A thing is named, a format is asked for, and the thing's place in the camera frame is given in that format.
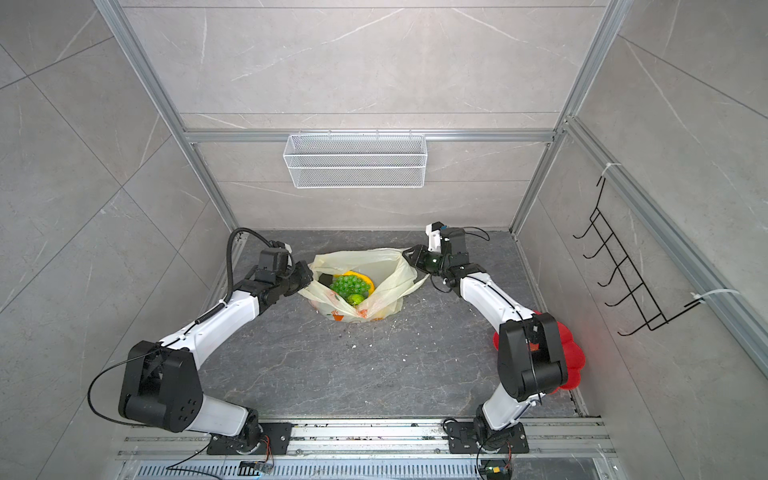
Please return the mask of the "cream printed plastic bag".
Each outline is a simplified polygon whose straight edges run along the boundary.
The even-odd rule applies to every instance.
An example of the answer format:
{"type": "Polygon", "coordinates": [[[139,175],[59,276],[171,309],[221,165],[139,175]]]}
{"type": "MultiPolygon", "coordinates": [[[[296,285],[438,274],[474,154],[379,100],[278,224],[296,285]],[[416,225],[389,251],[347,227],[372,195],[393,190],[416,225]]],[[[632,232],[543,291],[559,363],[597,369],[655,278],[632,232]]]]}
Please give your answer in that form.
{"type": "Polygon", "coordinates": [[[378,321],[398,313],[404,298],[427,280],[408,264],[401,249],[394,248],[321,254],[315,257],[310,269],[313,280],[299,294],[320,314],[347,323],[378,321]],[[373,283],[372,293],[358,306],[350,305],[320,282],[323,274],[337,278],[350,272],[364,275],[373,283]]]}

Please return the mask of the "red flower-shaped plate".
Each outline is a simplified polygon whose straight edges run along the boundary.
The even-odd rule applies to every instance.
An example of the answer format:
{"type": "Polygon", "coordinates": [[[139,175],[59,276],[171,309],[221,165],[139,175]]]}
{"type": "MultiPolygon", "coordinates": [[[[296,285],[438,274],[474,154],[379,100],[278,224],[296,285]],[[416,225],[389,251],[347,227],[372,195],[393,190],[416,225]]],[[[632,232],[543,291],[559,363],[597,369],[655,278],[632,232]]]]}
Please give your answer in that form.
{"type": "Polygon", "coordinates": [[[503,323],[494,346],[501,385],[518,401],[579,386],[586,356],[571,331],[548,313],[503,323]]]}

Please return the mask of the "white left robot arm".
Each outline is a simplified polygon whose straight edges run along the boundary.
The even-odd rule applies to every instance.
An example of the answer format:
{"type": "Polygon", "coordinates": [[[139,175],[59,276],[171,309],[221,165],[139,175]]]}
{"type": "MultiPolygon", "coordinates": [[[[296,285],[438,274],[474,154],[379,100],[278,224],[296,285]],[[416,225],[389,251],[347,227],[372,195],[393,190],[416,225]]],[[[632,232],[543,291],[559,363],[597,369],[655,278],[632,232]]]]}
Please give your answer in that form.
{"type": "Polygon", "coordinates": [[[229,285],[225,298],[211,311],[157,342],[134,345],[125,364],[120,416],[174,433],[257,441],[261,436],[257,411],[205,394],[198,371],[241,327],[312,280],[308,264],[294,261],[289,249],[263,250],[257,265],[229,285]]]}

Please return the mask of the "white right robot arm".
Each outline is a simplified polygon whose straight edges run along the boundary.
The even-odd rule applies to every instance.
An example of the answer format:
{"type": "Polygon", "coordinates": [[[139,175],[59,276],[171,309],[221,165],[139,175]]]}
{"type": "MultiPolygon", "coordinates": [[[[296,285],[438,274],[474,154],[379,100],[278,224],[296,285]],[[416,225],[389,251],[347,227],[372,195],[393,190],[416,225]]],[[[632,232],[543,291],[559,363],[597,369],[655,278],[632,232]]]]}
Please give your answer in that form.
{"type": "Polygon", "coordinates": [[[496,452],[520,438],[520,420],[530,408],[568,382],[558,323],[515,301],[470,260],[464,228],[435,222],[426,226],[426,234],[428,243],[405,250],[404,259],[441,280],[443,293],[475,307],[498,335],[499,385],[473,420],[477,450],[496,452]]]}

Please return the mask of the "yellow fake fruit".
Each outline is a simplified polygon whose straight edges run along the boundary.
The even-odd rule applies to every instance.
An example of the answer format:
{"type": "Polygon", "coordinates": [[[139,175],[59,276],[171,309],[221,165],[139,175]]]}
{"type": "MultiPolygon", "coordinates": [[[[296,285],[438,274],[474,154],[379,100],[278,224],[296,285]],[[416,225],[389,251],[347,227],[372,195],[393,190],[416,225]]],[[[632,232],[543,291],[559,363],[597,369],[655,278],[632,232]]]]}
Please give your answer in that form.
{"type": "Polygon", "coordinates": [[[355,277],[358,278],[361,282],[365,283],[367,285],[367,295],[372,294],[375,290],[374,282],[366,275],[354,271],[348,271],[344,274],[344,276],[355,277]]]}

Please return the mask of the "green fake grape bunch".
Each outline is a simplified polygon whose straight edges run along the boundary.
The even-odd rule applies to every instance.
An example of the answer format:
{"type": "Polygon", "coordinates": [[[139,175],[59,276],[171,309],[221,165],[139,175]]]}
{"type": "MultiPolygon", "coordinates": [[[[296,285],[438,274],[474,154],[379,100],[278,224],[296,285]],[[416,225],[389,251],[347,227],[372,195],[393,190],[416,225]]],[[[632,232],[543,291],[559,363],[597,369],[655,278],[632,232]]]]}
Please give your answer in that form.
{"type": "Polygon", "coordinates": [[[367,295],[367,285],[355,277],[335,276],[330,289],[352,306],[360,305],[367,295]]]}

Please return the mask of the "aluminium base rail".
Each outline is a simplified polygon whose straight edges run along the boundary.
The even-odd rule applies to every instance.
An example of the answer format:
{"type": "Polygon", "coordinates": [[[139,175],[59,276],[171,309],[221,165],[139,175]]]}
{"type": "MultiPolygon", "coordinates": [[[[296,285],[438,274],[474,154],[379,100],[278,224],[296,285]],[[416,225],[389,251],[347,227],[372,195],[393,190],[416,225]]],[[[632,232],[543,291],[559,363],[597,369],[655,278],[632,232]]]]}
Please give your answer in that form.
{"type": "Polygon", "coordinates": [[[623,479],[602,420],[526,418],[490,452],[467,419],[275,419],[271,450],[211,453],[203,434],[130,430],[109,479],[623,479]]]}

